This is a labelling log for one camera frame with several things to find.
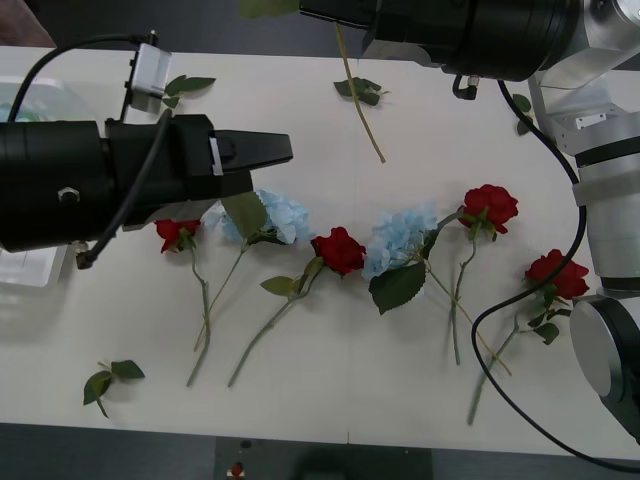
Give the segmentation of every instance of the screw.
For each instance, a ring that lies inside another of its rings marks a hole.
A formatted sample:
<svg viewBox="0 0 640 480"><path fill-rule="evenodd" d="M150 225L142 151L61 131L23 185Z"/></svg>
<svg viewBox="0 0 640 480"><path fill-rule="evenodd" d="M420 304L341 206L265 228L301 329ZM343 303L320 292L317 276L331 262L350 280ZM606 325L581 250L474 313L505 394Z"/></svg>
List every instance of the screw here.
<svg viewBox="0 0 640 480"><path fill-rule="evenodd" d="M78 203L80 201L80 192L75 188L65 187L62 190L58 190L58 201L64 205Z"/></svg>

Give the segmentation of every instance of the rose stem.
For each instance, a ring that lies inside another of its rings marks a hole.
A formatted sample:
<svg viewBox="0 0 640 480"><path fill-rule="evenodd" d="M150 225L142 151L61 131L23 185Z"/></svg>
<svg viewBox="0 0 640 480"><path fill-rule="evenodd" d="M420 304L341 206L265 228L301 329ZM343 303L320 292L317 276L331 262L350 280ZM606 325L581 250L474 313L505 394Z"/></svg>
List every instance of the rose stem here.
<svg viewBox="0 0 640 480"><path fill-rule="evenodd" d="M464 309L464 307L462 305L460 305L460 302L455 300L455 298L451 294L451 292L449 292L447 287L444 286L444 283L442 283L442 281L436 276L436 274L433 273L433 270L431 270L431 263L429 263L429 260L425 259L425 262L427 263L427 271L429 272L429 275L431 275L431 277L436 281L436 283L440 286L440 288L444 291L444 293L446 293L449 296L449 298L451 298L456 303L456 306L464 314L464 316L469 321L469 323L471 323L471 325L473 325L473 320L471 320L471 316L469 315L469 313ZM502 360L500 360L498 358L498 356L494 353L494 351L491 350L491 348L489 348L487 343L484 341L484 338L482 338L482 335L480 335L480 332L478 332L477 335L478 335L478 338L480 339L480 342L482 342L482 345L484 346L484 348L486 348L487 351L491 354L491 356L493 358L495 358L498 361L498 363L500 363L500 365L502 365L502 367L509 374L509 376L512 376L513 374L511 373L511 370L509 370L509 367L507 367L507 365Z"/></svg>
<svg viewBox="0 0 640 480"><path fill-rule="evenodd" d="M487 365L487 368L489 369L489 371L491 371L491 369L496 364L496 358L500 358L500 355L502 355L504 353L506 348L511 343L511 340L513 340L515 338L515 336L519 332L519 330L520 330L520 327L518 326L518 314L516 314L516 316L515 316L515 318L513 320L513 331L509 334L507 339L504 341L504 343L502 344L502 346L498 350L498 353L496 353L496 357L493 357L491 359L491 361L489 362L489 364ZM471 402L471 409L469 410L469 415L467 416L467 424L470 425L470 426L473 425L473 421L475 420L476 413L478 411L478 404L480 403L480 397L482 395L482 388L484 387L484 384L486 383L486 381L487 381L487 375L483 372L482 373L482 377L480 378L480 381L478 382L478 386L476 387L476 391L473 394L473 401Z"/></svg>
<svg viewBox="0 0 640 480"><path fill-rule="evenodd" d="M469 266L471 261L476 256L477 251L477 243L475 237L473 238L473 253L467 259L466 262L460 264L460 274L458 275L458 282L456 283L456 291L454 293L454 297L456 301L460 301L460 289L462 287L462 278L464 277L464 271ZM458 348L458 312L456 307L456 302L451 299L451 329L453 331L453 351L456 355L456 365L460 365L460 349Z"/></svg>
<svg viewBox="0 0 640 480"><path fill-rule="evenodd" d="M231 271L227 275L227 278L225 278L224 283L220 287L220 290L218 290L218 293L216 294L215 298L213 299L213 302L211 302L211 305L209 306L209 315L211 315L211 310L213 310L213 306L216 304L216 300L218 300L218 298L220 297L220 294L222 293L222 290L224 290L224 287L226 287L227 283L229 283L229 279L231 278L231 275L233 275L233 272L236 270L236 267L240 263L240 259L242 259L242 256L246 253L247 250L249 250L249 247L245 247L243 245L242 249L240 250L240 255L238 255L238 258L236 258L236 261L233 264L233 267L231 267ZM200 329L200 334L198 335L198 340L196 340L196 344L193 347L193 351L194 352L197 352L198 348L200 347L200 342L202 342L202 337L204 335L204 331L205 331L205 324L203 322L202 328Z"/></svg>
<svg viewBox="0 0 640 480"><path fill-rule="evenodd" d="M260 339L262 337L264 337L265 334L269 330L271 330L273 327L276 326L276 323L278 323L278 321L282 318L282 316L285 313L285 311L287 310L287 308L289 308L291 305L293 305L298 300L301 300L304 297L306 297L307 295L309 295L309 292L311 291L311 287L313 286L313 282L316 281L316 278L318 278L318 276L320 275L320 272L322 272L322 270L324 270L324 266L320 270L318 270L318 273L316 273L316 275L311 279L311 281L309 282L309 286L307 287L307 291L305 293L303 293L303 294L301 294L301 295L299 295L299 296L297 296L295 298L290 298L287 301L287 303L285 303L280 308L280 310L278 310L276 312L276 314L269 319L269 321L264 325L264 327L262 327L262 329L258 332L258 334L255 337L253 337L253 340L251 340L251 343L249 344L247 349L242 354L242 358L240 358L240 362L238 363L238 366L233 371L233 375L231 375L231 380L229 380L229 383L227 384L228 388L233 387L233 385L236 383L236 380L238 379L238 375L240 375L240 371L242 370L242 367L244 366L245 362L247 361L247 358L249 358L249 354L253 350L253 347L256 346L256 344L260 341Z"/></svg>
<svg viewBox="0 0 640 480"><path fill-rule="evenodd" d="M196 366L193 368L193 372L191 372L191 376L187 381L187 387L191 387L193 382L195 381L198 372L200 371L200 367L202 366L202 362L204 362L204 358L207 356L207 352L209 351L209 345L211 344L211 323L210 323L210 314L209 314L209 285L207 282L200 276L198 271L196 270L196 252L195 249L190 248L191 251L191 270L193 274L200 282L200 287L202 288L202 311L204 317L204 328L205 328L205 337L204 337L204 346L202 347L202 352L200 352L200 356L198 357L198 361L196 362Z"/></svg>
<svg viewBox="0 0 640 480"><path fill-rule="evenodd" d="M351 97L353 98L353 103L356 106L356 110L358 111L358 115L360 116L360 120L362 121L362 125L364 125L364 129L367 131L367 135L369 135L369 140L371 140L371 144L375 149L376 153L380 157L380 161L382 163L387 163L386 158L382 154L382 150L378 147L378 143L376 139L373 137L373 132L371 128L369 128L369 124L367 123L367 119L362 112L362 107L360 106L360 100L358 99L358 94L356 93L356 87L353 84L353 77L351 76L351 68L349 68L349 58L347 57L347 47L344 43L344 38L342 37L342 30L340 30L340 25L336 23L336 34L338 35L338 44L340 45L340 54L342 55L342 61L344 62L344 69L347 72L347 81L349 82L349 88L351 89Z"/></svg>

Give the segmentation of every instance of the black cylinder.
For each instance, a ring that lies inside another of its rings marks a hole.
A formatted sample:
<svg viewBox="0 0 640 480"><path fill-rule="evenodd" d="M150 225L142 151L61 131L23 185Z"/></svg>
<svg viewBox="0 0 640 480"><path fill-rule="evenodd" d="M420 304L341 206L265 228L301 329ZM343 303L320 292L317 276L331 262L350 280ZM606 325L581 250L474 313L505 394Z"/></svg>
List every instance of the black cylinder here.
<svg viewBox="0 0 640 480"><path fill-rule="evenodd" d="M0 247L95 240L117 207L95 122L0 123Z"/></svg>

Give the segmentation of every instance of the green stem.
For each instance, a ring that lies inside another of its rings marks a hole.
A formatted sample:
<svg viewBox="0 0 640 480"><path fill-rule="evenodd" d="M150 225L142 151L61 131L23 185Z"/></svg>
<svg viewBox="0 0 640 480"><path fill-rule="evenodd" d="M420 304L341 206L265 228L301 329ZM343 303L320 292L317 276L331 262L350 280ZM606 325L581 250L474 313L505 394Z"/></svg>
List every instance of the green stem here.
<svg viewBox="0 0 640 480"><path fill-rule="evenodd" d="M519 333L520 327L518 326L518 315L516 314L513 320L513 331L509 334L507 339L504 341L502 346L498 349L496 353L496 357L492 358L489 364L487 365L487 369L491 371L491 369L496 364L496 358L500 358L500 355L504 353L507 349L511 341L515 338L515 336ZM471 409L469 410L469 415L467 416L467 424L473 425L473 421L475 420L476 413L478 411L478 405L480 403L480 397L482 396L482 389L484 384L487 382L487 375L483 372L482 377L480 378L480 382L478 382L478 386L476 387L476 391L473 394L473 401L471 402Z"/></svg>
<svg viewBox="0 0 640 480"><path fill-rule="evenodd" d="M460 289L462 288L462 278L464 277L464 272L472 262L472 260L476 257L476 252L478 249L478 245L476 243L475 237L473 238L473 253L467 259L466 262L460 264L460 274L458 275L458 282L456 283L456 290L453 294L455 300L451 299L451 329L453 331L453 351L456 355L456 365L460 365L460 349L458 348L458 308L456 306L456 302L460 301Z"/></svg>
<svg viewBox="0 0 640 480"><path fill-rule="evenodd" d="M240 362L238 363L238 366L233 371L233 375L231 376L231 380L229 380L229 383L227 384L228 388L233 387L234 383L236 383L238 375L240 375L240 371L242 370L242 367L244 366L245 362L247 361L247 358L249 358L249 354L253 350L253 347L256 346L256 344L260 341L260 339L262 337L264 337L269 330L271 330L273 327L275 327L276 323L278 323L278 320L280 320L280 318L281 318L282 314L285 312L285 310L287 310L287 308L289 308L289 306L291 306L291 304L293 304L296 300L298 300L298 299L288 300L287 303L285 303L282 306L282 308L280 308L280 310L278 310L276 312L276 314L269 319L269 321L264 325L264 327L262 327L262 329L258 332L258 334L255 337L253 337L253 340L251 340L251 343L249 344L247 349L242 354L242 358L240 358Z"/></svg>
<svg viewBox="0 0 640 480"><path fill-rule="evenodd" d="M436 283L438 284L438 286L442 289L442 291L444 293L446 293L449 298L455 302L456 306L460 309L460 311L464 314L465 318L467 319L467 321L473 326L473 320L471 319L471 316L469 315L469 313L463 308L462 305L460 305L460 302L458 302L455 297L453 296L453 294L447 289L447 287L444 286L444 283L442 283L442 280L440 280L435 273L433 273L433 270L431 269L431 263L429 262L429 260L425 259L425 263L427 264L427 272L429 273L429 275L431 275L431 277L436 281ZM507 367L507 365L498 358L497 354L494 353L493 350L491 350L491 348L489 348L489 345L487 345L487 342L485 342L484 338L482 338L482 335L480 335L480 332L477 332L478 338L480 339L480 343L482 343L482 345L484 346L484 348L487 349L487 351L491 354L491 356L496 359L498 361L498 363L500 363L500 365L502 365L502 367L505 369L505 371L509 374L509 376L512 376L511 370L509 370L509 367Z"/></svg>
<svg viewBox="0 0 640 480"><path fill-rule="evenodd" d="M311 287L313 286L313 283L316 281L316 278L318 278L320 276L320 272L322 272L322 270L324 270L324 266L322 268L320 268L320 270L318 270L318 272L315 274L315 276L309 281L309 285L308 285L306 291L304 293L298 295L295 298L290 298L289 300L287 300L287 303L285 303L282 306L282 308L280 308L280 310L278 310L276 312L276 314L269 319L269 321L264 325L264 327L262 327L262 329L258 332L258 334L255 337L253 337L253 340L251 340L251 343L249 344L247 349L242 354L242 357L240 358L240 362L238 362L238 366L233 371L233 375L231 375L231 380L229 380L229 383L227 384L228 388L232 388L233 385L236 383L236 380L238 379L238 375L240 375L240 371L242 370L242 367L244 366L245 362L247 361L247 358L249 358L249 355L251 354L251 351L253 350L253 347L255 347L257 345L257 343L260 341L260 339L262 339L262 337L264 337L269 330L271 330L273 327L276 326L276 323L278 323L278 321L282 318L282 316L285 313L285 311L287 310L287 308L289 308L291 305L293 305L298 300L302 300L307 295L309 295L309 292L311 292Z"/></svg>
<svg viewBox="0 0 640 480"><path fill-rule="evenodd" d="M238 258L236 258L236 261L233 264L233 267L231 267L231 271L229 271L229 274L227 275L227 278L225 278L224 282L222 283L222 286L220 287L220 290L218 290L218 293L216 294L215 298L211 302L211 305L209 305L209 315L211 315L211 311L213 310L213 306L216 304L216 301L220 297L220 294L224 290L224 287L226 287L227 283L229 283L229 279L231 278L231 275L233 275L233 272L235 272L236 267L240 263L240 260L242 259L242 256L247 252L247 250L249 250L249 247L245 247L243 245L242 249L240 250L240 255L238 255ZM200 329L200 334L198 335L198 340L196 340L196 344L193 347L193 351L194 352L197 352L198 348L200 347L200 343L202 342L202 337L204 335L204 331L205 331L205 324L203 322L202 328Z"/></svg>
<svg viewBox="0 0 640 480"><path fill-rule="evenodd" d="M202 352L200 352L200 356L198 357L198 361L196 362L196 366L193 368L191 372L191 376L187 381L187 387L191 387L196 377L198 376L198 372L200 371L200 367L202 367L202 363L204 362L205 357L207 356L207 352L209 351L209 345L211 344L211 322L210 322L210 310L209 310L209 285L205 281L204 278L200 276L198 271L196 270L196 252L195 249L190 248L191 252L191 270L193 271L193 275L200 282L200 287L202 289L202 311L204 317L204 346L202 347Z"/></svg>

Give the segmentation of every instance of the flower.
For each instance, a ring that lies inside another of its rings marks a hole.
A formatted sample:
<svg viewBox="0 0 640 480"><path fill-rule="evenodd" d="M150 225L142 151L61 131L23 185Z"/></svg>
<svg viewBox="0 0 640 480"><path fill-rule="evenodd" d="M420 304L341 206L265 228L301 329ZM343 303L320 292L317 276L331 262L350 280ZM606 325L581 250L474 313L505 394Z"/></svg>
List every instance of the flower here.
<svg viewBox="0 0 640 480"><path fill-rule="evenodd" d="M193 236L200 228L200 221L174 222L173 220L158 220L156 231L164 239L161 253L167 250L181 252L190 246Z"/></svg>
<svg viewBox="0 0 640 480"><path fill-rule="evenodd" d="M363 255L367 249L349 236L344 227L331 229L331 236L316 237L311 240L316 256L340 275L346 275L364 267Z"/></svg>
<svg viewBox="0 0 640 480"><path fill-rule="evenodd" d="M313 232L308 224L309 211L300 203L289 200L286 195L267 190L258 190L256 193L268 215L262 232L275 230L276 238L285 244L292 244L296 240L306 242L313 238ZM222 221L223 232L229 240L239 244L244 242L238 228L226 212L219 212L214 207L204 216L205 228L209 231L213 231L220 221Z"/></svg>
<svg viewBox="0 0 640 480"><path fill-rule="evenodd" d="M464 197L463 209L466 215L479 217L488 208L487 221L491 223L497 232L507 233L504 224L518 215L516 205L518 200L509 195L502 187L483 185L480 188L469 190ZM461 218L460 223L465 227L471 227L474 222L467 218Z"/></svg>
<svg viewBox="0 0 640 480"><path fill-rule="evenodd" d="M542 256L531 264L525 276L536 282L541 282L553 272L564 256L560 250L554 249L545 257ZM589 290L584 278L589 269L571 261L562 272L551 282L556 287L556 296L571 300L574 297L584 295Z"/></svg>
<svg viewBox="0 0 640 480"><path fill-rule="evenodd" d="M425 234L438 228L433 202L417 209L384 215L373 228L374 237L367 245L367 258L362 271L366 280L382 275L389 268L406 263L424 244Z"/></svg>

